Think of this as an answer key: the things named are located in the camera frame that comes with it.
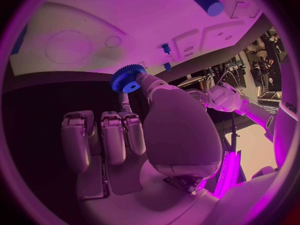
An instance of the blue plastic gear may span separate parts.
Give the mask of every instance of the blue plastic gear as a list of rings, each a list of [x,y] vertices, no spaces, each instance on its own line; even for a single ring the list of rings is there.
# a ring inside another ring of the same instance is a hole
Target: blue plastic gear
[[[116,71],[110,79],[110,85],[113,91],[131,93],[140,88],[136,82],[137,74],[146,74],[146,70],[142,65],[131,64],[122,67]]]

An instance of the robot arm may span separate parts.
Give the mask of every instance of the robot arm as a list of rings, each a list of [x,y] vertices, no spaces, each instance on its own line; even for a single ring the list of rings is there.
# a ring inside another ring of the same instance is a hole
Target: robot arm
[[[265,136],[272,142],[276,114],[270,113],[263,107],[251,103],[248,98],[228,83],[222,82],[206,91],[191,89],[187,91],[192,97],[199,101],[206,108],[212,108],[222,112],[236,112],[239,115],[246,115],[258,125],[262,126]]]

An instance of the pink light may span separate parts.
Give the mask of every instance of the pink light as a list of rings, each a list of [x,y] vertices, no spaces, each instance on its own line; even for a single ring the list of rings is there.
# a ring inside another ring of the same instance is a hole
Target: pink light
[[[215,197],[223,197],[224,193],[237,183],[240,171],[240,161],[240,153],[225,152],[221,173],[213,192]]]

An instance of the blue gear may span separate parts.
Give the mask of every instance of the blue gear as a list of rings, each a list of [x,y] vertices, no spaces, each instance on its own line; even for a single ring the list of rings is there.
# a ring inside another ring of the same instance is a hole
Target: blue gear
[[[110,85],[113,91],[131,93],[140,88],[136,82],[137,74],[146,74],[146,70],[142,65],[131,64],[122,67],[116,71],[110,79]]]

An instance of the small hole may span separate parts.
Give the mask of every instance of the small hole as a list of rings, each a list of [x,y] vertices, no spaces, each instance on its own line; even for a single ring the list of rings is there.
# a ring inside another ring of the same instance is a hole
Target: small hole
[[[193,48],[194,48],[193,46],[190,46],[190,47],[184,49],[184,51],[187,52],[187,51],[189,51],[189,50],[192,50]]]

